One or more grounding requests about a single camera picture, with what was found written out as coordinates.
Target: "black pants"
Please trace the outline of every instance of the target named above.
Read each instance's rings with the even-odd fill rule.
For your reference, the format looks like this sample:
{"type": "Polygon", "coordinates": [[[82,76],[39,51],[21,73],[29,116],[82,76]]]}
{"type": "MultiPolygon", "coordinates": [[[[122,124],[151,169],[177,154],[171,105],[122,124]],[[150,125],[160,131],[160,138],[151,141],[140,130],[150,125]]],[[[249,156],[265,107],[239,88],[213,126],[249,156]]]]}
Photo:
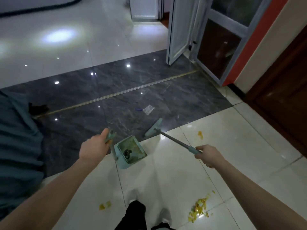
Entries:
{"type": "MultiPolygon", "coordinates": [[[[139,201],[133,201],[129,204],[126,214],[121,222],[117,225],[115,230],[147,230],[146,220],[145,220],[146,207],[139,201]]],[[[156,230],[159,228],[172,229],[167,223],[160,223],[154,226],[151,230],[156,230]]]]}

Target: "brown wooden door frame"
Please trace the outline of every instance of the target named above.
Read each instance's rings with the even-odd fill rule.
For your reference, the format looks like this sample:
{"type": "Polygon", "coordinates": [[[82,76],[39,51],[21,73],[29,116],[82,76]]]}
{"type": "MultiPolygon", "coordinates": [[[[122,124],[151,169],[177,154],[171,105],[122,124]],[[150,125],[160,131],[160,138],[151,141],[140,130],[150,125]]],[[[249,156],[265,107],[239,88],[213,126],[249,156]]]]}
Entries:
{"type": "Polygon", "coordinates": [[[298,151],[307,157],[307,148],[296,138],[290,135],[269,113],[266,113],[255,100],[269,88],[279,74],[287,69],[299,54],[307,47],[307,26],[290,43],[284,52],[277,58],[271,67],[263,74],[256,84],[248,91],[244,102],[251,106],[261,115],[272,127],[274,127],[283,137],[285,137],[298,151]]]}

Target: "wooden door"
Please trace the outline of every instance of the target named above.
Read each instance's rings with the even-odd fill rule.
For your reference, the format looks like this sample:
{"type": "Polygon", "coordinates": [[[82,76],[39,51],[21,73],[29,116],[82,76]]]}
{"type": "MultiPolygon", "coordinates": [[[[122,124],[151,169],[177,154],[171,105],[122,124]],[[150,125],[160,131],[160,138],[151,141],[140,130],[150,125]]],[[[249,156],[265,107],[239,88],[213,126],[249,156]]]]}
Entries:
{"type": "Polygon", "coordinates": [[[245,101],[307,156],[307,27],[251,88],[245,101]]]}

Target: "teal fabric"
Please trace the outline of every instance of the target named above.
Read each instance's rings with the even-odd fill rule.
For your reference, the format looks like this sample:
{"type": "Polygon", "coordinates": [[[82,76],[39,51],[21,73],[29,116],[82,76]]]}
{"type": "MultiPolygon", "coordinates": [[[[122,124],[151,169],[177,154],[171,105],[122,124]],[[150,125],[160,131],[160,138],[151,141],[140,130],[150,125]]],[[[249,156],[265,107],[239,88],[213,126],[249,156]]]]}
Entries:
{"type": "Polygon", "coordinates": [[[40,185],[43,135],[23,94],[0,91],[0,220],[40,185]]]}

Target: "brass floor strip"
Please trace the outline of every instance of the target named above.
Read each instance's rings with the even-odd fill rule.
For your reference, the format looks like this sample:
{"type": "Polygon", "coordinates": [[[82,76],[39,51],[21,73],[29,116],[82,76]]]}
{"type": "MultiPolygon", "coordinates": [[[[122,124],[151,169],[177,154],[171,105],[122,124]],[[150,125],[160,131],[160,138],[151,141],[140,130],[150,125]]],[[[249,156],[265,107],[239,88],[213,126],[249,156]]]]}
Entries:
{"type": "Polygon", "coordinates": [[[175,79],[175,78],[178,78],[178,77],[183,77],[185,75],[188,75],[188,74],[191,74],[191,73],[195,73],[197,71],[198,71],[198,69],[197,70],[193,70],[193,71],[188,72],[188,73],[179,74],[177,76],[173,76],[173,77],[165,78],[163,80],[159,80],[159,81],[151,82],[151,83],[148,83],[148,84],[145,84],[145,85],[141,85],[141,86],[138,86],[138,87],[135,87],[135,88],[126,89],[126,90],[121,91],[121,92],[109,94],[107,96],[96,98],[96,99],[93,99],[93,100],[90,100],[90,101],[87,101],[87,102],[83,102],[83,103],[80,103],[80,104],[77,104],[77,105],[74,105],[74,106],[70,106],[70,107],[66,107],[66,108],[60,109],[60,110],[55,110],[55,111],[52,111],[52,112],[48,112],[48,113],[45,113],[45,114],[42,114],[42,115],[38,115],[36,117],[39,118],[39,117],[42,117],[42,116],[51,115],[51,114],[54,114],[54,113],[57,113],[57,112],[61,112],[61,111],[64,111],[64,110],[73,109],[73,108],[76,108],[76,107],[79,107],[79,106],[83,106],[83,105],[90,104],[90,103],[93,103],[93,102],[97,102],[97,101],[100,101],[100,100],[103,100],[103,99],[114,97],[114,96],[117,96],[117,95],[120,95],[120,94],[123,94],[123,93],[131,92],[133,90],[137,90],[137,89],[145,88],[145,87],[148,87],[148,86],[151,86],[151,85],[159,84],[161,82],[169,81],[169,80],[172,80],[172,79],[175,79]]]}

